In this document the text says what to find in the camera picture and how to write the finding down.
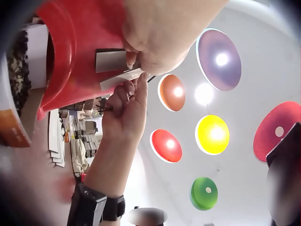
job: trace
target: cardboard tag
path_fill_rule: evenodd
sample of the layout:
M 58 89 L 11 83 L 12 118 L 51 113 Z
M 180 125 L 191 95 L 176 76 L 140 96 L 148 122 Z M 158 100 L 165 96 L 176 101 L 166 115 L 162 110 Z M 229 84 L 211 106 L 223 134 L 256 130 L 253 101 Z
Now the cardboard tag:
M 139 78 L 142 73 L 143 71 L 140 68 L 125 71 L 120 75 L 100 82 L 100 88 L 102 91 L 115 88 L 117 85 L 122 84 L 125 81 L 131 81 L 133 79 Z
M 95 72 L 127 70 L 126 51 L 124 49 L 97 49 Z

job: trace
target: red disc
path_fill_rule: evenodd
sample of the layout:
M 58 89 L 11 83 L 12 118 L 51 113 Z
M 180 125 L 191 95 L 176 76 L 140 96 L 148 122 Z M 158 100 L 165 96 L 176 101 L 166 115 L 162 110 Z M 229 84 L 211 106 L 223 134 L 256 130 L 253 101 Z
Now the red disc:
M 262 120 L 253 142 L 255 156 L 265 162 L 266 155 L 280 142 L 296 122 L 301 121 L 301 106 L 293 101 L 279 104 Z M 283 128 L 283 135 L 276 136 L 276 128 Z
M 165 162 L 178 162 L 182 157 L 180 143 L 166 130 L 155 130 L 150 136 L 150 144 L 155 154 Z

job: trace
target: ceiling lamp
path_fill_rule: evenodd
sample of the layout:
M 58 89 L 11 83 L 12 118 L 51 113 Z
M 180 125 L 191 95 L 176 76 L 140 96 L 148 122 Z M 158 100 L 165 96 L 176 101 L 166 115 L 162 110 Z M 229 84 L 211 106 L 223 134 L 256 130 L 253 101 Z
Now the ceiling lamp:
M 265 162 L 266 155 L 281 141 L 296 122 L 301 121 L 300 104 L 287 101 L 276 106 L 260 123 L 254 137 L 255 156 Z
M 190 201 L 198 210 L 209 210 L 217 202 L 217 187 L 207 177 L 197 178 L 191 187 Z
M 150 144 L 154 153 L 163 161 L 175 163 L 182 157 L 182 148 L 177 139 L 168 131 L 158 129 L 151 133 Z
M 226 123 L 216 115 L 207 115 L 195 128 L 195 140 L 198 147 L 206 154 L 218 155 L 229 143 L 229 129 Z
M 241 77 L 241 61 L 233 42 L 221 31 L 205 29 L 196 44 L 197 61 L 205 78 L 221 91 L 234 89 Z
M 200 84 L 195 91 L 195 99 L 201 105 L 209 104 L 213 99 L 213 88 L 208 83 Z
M 179 111 L 185 103 L 185 91 L 182 82 L 173 74 L 164 75 L 158 85 L 158 96 L 170 111 Z

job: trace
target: black wristband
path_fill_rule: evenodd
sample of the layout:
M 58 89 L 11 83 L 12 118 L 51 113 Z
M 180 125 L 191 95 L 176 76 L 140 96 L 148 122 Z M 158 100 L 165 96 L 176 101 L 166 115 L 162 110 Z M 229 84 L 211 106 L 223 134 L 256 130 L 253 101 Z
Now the black wristband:
M 118 198 L 107 198 L 101 221 L 117 221 L 125 212 L 126 203 L 123 195 Z

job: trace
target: ceiling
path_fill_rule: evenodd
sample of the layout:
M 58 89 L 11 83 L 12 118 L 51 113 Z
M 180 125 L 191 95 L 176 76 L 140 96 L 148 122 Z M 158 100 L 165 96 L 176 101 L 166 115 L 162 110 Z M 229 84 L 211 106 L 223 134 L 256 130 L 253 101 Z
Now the ceiling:
M 162 76 L 149 83 L 146 128 L 126 185 L 126 211 L 134 206 L 160 208 L 168 214 L 167 226 L 269 225 L 268 167 L 255 157 L 253 139 L 274 107 L 285 101 L 300 104 L 300 45 L 268 6 L 249 0 L 230 1 L 208 28 L 222 31 L 234 43 L 241 60 L 240 81 L 230 91 L 213 89 L 208 107 L 200 105 L 195 90 L 208 81 L 194 43 L 184 62 L 170 72 L 185 89 L 181 110 L 172 112 L 161 104 Z M 229 144 L 219 155 L 205 154 L 195 140 L 197 123 L 209 114 L 222 118 L 230 133 Z M 167 130 L 178 140 L 180 161 L 167 163 L 154 153 L 150 135 L 156 129 Z M 210 178 L 218 190 L 217 203 L 207 211 L 196 209 L 189 198 L 198 177 Z

